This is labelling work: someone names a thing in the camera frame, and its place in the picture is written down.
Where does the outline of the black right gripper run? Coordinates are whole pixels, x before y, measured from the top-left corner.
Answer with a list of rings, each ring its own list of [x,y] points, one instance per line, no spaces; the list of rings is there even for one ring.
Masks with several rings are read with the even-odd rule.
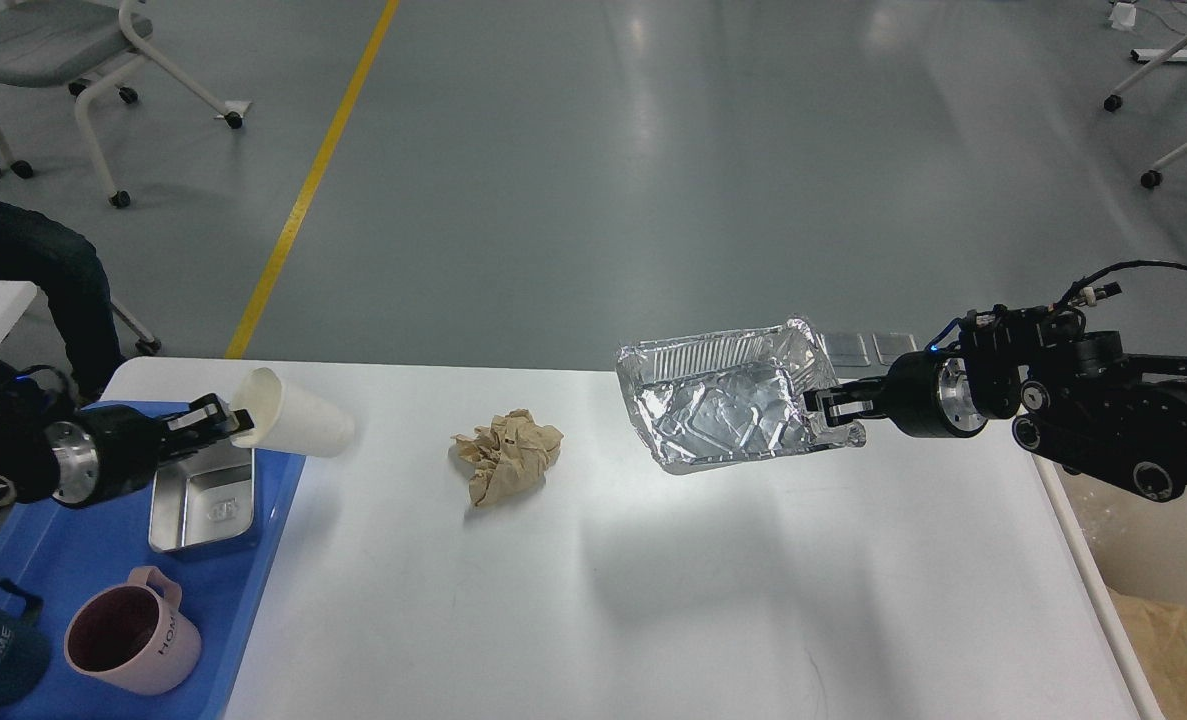
[[[907,437],[954,439],[977,437],[989,423],[975,406],[963,359],[927,352],[901,355],[886,378],[808,389],[802,401],[811,410],[812,451],[867,446],[867,421],[890,420]]]

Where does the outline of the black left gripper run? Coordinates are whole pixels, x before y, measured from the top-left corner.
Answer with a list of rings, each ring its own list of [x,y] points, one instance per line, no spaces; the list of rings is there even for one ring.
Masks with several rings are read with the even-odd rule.
[[[53,501],[85,509],[137,493],[154,479],[161,448],[163,461],[178,461],[253,429],[250,421],[229,423],[228,406],[215,393],[158,418],[126,404],[80,410],[45,428],[58,466]]]

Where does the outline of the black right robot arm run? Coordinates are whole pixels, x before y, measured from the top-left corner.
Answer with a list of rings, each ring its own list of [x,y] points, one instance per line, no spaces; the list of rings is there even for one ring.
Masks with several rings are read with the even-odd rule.
[[[830,427],[886,419],[907,437],[972,438],[1009,420],[1033,455],[1147,501],[1187,488],[1187,356],[1128,353],[1085,310],[1118,295],[1100,269],[1058,300],[995,305],[946,324],[881,377],[804,391]]]

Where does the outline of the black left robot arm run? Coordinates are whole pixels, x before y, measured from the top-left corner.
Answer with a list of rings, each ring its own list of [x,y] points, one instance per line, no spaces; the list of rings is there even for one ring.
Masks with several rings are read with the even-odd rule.
[[[39,501],[87,509],[148,486],[159,469],[253,431],[249,410],[210,393],[150,416],[128,404],[76,404],[72,381],[34,365],[0,382],[0,525]]]

